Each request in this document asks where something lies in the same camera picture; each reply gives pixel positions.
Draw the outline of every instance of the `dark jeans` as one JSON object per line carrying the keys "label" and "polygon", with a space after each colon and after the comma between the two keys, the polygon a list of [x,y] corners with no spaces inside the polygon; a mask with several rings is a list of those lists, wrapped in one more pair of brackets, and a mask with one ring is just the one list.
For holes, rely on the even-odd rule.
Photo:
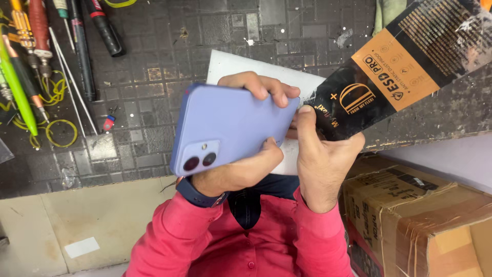
{"label": "dark jeans", "polygon": [[227,197],[234,218],[245,230],[253,228],[260,219],[260,195],[294,199],[294,191],[299,186],[299,177],[291,175],[268,174],[251,188],[232,191]]}

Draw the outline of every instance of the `lavender phone case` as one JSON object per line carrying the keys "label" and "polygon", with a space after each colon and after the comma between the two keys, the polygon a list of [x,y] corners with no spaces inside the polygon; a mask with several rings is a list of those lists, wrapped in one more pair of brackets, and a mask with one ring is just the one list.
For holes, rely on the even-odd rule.
{"label": "lavender phone case", "polygon": [[[289,99],[286,108],[279,108],[270,95],[261,101],[245,89],[192,84],[181,103],[171,171],[189,176],[251,157],[272,136],[280,146],[299,101],[299,97]],[[212,152],[215,161],[204,166],[204,158]],[[191,157],[200,159],[198,166],[185,171],[183,166]]]}

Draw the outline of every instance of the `fingernail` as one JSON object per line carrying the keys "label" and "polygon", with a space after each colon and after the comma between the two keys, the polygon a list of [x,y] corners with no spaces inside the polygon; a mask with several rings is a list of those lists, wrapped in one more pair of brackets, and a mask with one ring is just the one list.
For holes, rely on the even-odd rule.
{"label": "fingernail", "polygon": [[289,100],[287,100],[287,96],[285,96],[285,94],[282,95],[282,104],[286,106],[289,104]]}
{"label": "fingernail", "polygon": [[261,89],[260,89],[260,90],[261,90],[261,95],[262,95],[264,98],[268,97],[268,91],[267,91],[267,89],[266,89],[265,87],[261,87]]}
{"label": "fingernail", "polygon": [[310,105],[304,105],[302,106],[300,109],[299,109],[299,113],[303,113],[303,112],[310,112],[311,111],[311,106]]}

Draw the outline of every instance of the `person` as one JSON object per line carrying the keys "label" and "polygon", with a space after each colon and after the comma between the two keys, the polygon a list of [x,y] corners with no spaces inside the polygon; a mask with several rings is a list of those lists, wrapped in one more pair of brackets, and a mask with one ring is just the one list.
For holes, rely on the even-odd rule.
{"label": "person", "polygon": [[[300,93],[253,72],[218,85],[244,87],[261,100],[269,91],[279,107]],[[288,131],[299,141],[298,177],[269,174],[283,153],[268,138],[253,157],[195,174],[186,185],[183,179],[155,210],[123,276],[353,276],[337,199],[365,139],[320,140],[315,123],[314,109],[304,105]],[[217,202],[231,193],[203,208],[180,186]]]}

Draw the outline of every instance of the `red shirt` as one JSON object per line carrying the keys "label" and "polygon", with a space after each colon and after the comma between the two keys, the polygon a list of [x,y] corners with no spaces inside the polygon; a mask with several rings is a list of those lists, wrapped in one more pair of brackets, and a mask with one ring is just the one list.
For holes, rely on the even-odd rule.
{"label": "red shirt", "polygon": [[199,208],[176,192],[155,210],[123,276],[353,276],[338,204],[317,214],[299,188],[294,198],[261,195],[260,219],[244,230],[227,201]]}

